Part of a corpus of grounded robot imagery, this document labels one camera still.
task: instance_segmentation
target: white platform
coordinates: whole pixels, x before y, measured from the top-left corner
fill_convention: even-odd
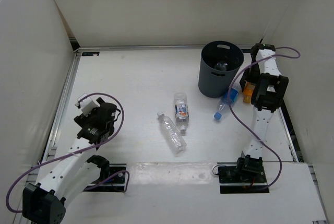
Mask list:
[[[244,65],[249,62],[246,54]],[[284,162],[270,193],[220,194],[212,166],[236,162],[249,133],[232,115],[220,123],[213,120],[218,99],[198,90],[199,63],[200,49],[114,50],[81,57],[57,133],[56,156],[66,153],[80,130],[73,121],[80,113],[74,106],[77,98],[85,92],[106,92],[124,106],[125,123],[99,154],[111,163],[128,164],[131,177],[126,194],[81,193],[66,210],[63,223],[312,224],[326,219],[308,166],[290,163],[289,139],[279,112],[271,120],[267,141]],[[156,112],[173,117],[173,95],[178,91],[187,93],[190,126],[184,137],[187,150],[175,157],[161,136]],[[239,98],[234,108],[251,123],[251,105]],[[279,165],[267,150],[264,160],[270,183]],[[41,168],[39,178],[52,166]]]
[[[219,99],[207,98],[198,89],[200,52],[201,49],[118,50],[82,56],[58,132],[56,156],[68,150],[80,131],[73,121],[80,114],[74,106],[77,98],[99,91],[118,98],[125,110],[120,134],[99,150],[111,163],[236,162],[249,133],[231,114],[219,123],[213,119]],[[250,61],[250,55],[245,54],[244,66]],[[187,93],[190,125],[184,137],[187,150],[175,157],[160,133],[157,112],[163,111],[173,119],[173,96],[179,91]],[[234,107],[249,125],[252,107],[244,104],[241,97]],[[278,111],[269,124],[267,141],[283,161],[293,160]],[[265,150],[264,161],[277,159]]]
[[[128,192],[81,193],[63,223],[312,224],[325,220],[306,164],[284,163],[269,194],[220,194],[212,164],[134,164]],[[265,163],[271,181],[277,163]]]

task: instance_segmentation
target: orange object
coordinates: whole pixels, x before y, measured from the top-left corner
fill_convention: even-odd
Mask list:
[[[243,92],[243,94],[244,94],[244,100],[243,101],[245,103],[249,104],[250,101],[252,100],[252,94],[253,94],[254,88],[255,88],[255,86],[253,84],[247,82],[247,84],[245,86],[245,89],[244,89],[244,92]]]

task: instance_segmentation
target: empty water bottle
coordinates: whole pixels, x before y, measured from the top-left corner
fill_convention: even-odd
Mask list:
[[[216,70],[219,70],[219,71],[227,71],[228,70],[228,63],[226,61],[219,61],[214,66],[214,68]]]
[[[233,105],[237,98],[239,93],[241,92],[241,87],[238,83],[235,83],[232,87],[230,98],[231,98],[231,105]],[[226,114],[230,110],[229,108],[229,101],[228,101],[228,91],[224,93],[223,97],[220,99],[218,106],[217,106],[217,112],[214,114],[214,118],[216,120],[220,120],[222,118],[222,115]]]
[[[184,134],[187,131],[189,123],[187,95],[184,92],[177,92],[174,95],[174,104],[176,126]]]
[[[165,116],[163,112],[157,113],[161,132],[172,151],[177,154],[186,149],[187,143],[176,129],[171,118]]]

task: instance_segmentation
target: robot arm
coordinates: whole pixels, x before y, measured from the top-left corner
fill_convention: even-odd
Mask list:
[[[118,109],[101,98],[97,102],[100,106],[91,98],[76,104],[82,114],[74,121],[82,129],[68,153],[93,147],[113,134]],[[66,207],[87,185],[109,176],[109,162],[94,155],[96,151],[91,148],[61,160],[36,185],[29,183],[23,190],[23,216],[38,224],[60,223]]]
[[[273,45],[256,44],[251,51],[252,62],[275,54]],[[289,79],[279,72],[276,59],[270,58],[260,62],[247,70],[242,78],[244,81],[255,85],[252,94],[253,120],[252,130],[259,138],[266,142],[266,132],[273,113],[283,102],[283,97],[288,86]],[[262,170],[263,145],[255,136],[243,148],[241,157],[237,161],[239,174],[254,178]]]

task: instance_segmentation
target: blue bottle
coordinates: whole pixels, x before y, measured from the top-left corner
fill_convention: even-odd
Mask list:
[[[230,98],[231,98],[231,105],[233,106],[238,98],[239,93],[241,92],[241,87],[238,83],[235,83],[232,87]],[[224,114],[229,112],[229,102],[228,102],[228,91],[224,93],[223,97],[220,99],[217,112],[214,114],[214,118],[216,120],[220,120]]]

